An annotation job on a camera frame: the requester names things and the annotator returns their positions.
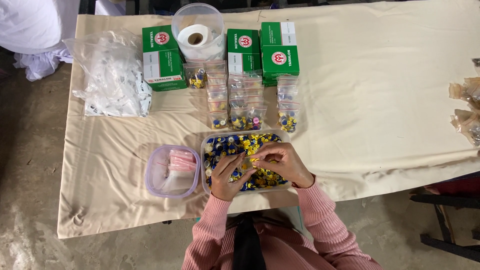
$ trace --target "red circular logo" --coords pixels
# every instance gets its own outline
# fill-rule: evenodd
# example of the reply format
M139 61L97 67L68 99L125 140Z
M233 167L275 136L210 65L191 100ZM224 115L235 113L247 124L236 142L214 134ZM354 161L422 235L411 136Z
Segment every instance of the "red circular logo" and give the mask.
M244 48L248 48L252 45L252 38L249 36L241 36L239 38L239 44Z
M272 54L272 61L277 65L283 65L287 61L287 56L281 51L277 51Z
M165 32L159 32L155 35L155 42L160 45L167 43L169 39L170 36Z

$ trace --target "concrete floor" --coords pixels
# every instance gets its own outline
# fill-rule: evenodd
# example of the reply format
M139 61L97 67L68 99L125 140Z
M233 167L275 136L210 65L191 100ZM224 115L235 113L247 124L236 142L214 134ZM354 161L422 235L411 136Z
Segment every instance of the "concrete floor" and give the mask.
M24 70L13 71L0 83L0 270L180 269L194 220L57 238L70 70L61 64L35 82ZM480 212L448 211L458 243L479 244L470 230L480 224ZM440 230L433 207L410 202L407 191L339 202L337 213L385 269L480 267L419 242L420 233L440 237Z

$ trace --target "person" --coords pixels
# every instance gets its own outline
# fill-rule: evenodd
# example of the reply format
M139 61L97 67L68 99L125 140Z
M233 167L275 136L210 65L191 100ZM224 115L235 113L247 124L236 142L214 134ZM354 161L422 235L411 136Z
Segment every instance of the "person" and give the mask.
M193 241L185 252L183 270L382 269L359 249L355 235L335 214L335 202L315 184L319 179L307 170L290 143L266 142L251 158L260 159L254 167L292 181L313 243L291 228L254 224L249 212L238 216L240 221L226 230L228 207L255 172L250 170L237 181L228 182L244 156L224 156L213 170L212 192L200 221L193 226Z

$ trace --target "woman's right hand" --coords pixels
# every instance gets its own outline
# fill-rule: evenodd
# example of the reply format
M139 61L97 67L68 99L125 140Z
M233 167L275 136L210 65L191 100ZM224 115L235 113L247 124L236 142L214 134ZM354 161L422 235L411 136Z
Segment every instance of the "woman's right hand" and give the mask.
M254 161L253 166L276 172L300 188L311 187L315 181L291 143L266 142L250 157L260 159Z

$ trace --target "pink sweater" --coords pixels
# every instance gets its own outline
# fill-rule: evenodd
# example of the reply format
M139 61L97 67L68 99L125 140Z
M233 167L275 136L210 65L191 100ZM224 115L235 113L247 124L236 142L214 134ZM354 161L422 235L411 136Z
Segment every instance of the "pink sweater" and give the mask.
M335 214L335 202L317 185L297 188L305 226L314 241L293 229L257 223L260 246L267 269L380 270L382 267L362 253ZM210 196L202 218L193 226L193 241L185 252L182 269L232 269L236 228L225 231L231 202Z

